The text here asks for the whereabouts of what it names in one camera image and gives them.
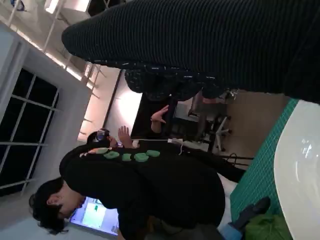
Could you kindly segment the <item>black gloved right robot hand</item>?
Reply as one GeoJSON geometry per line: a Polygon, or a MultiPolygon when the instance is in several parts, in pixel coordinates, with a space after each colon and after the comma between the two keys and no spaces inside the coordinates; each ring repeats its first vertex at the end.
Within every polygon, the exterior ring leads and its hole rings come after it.
{"type": "Polygon", "coordinates": [[[69,53],[151,101],[227,90],[320,101],[317,0],[133,0],[67,27],[69,53]]]}

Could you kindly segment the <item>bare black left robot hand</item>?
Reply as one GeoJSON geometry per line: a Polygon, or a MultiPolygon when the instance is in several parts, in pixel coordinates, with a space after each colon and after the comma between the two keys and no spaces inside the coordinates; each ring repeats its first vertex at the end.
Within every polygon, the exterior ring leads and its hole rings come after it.
{"type": "Polygon", "coordinates": [[[257,203],[248,205],[242,210],[237,220],[229,222],[221,230],[219,234],[223,240],[241,240],[245,233],[247,224],[253,218],[265,214],[271,205],[271,199],[266,196],[261,198],[257,203]]]}

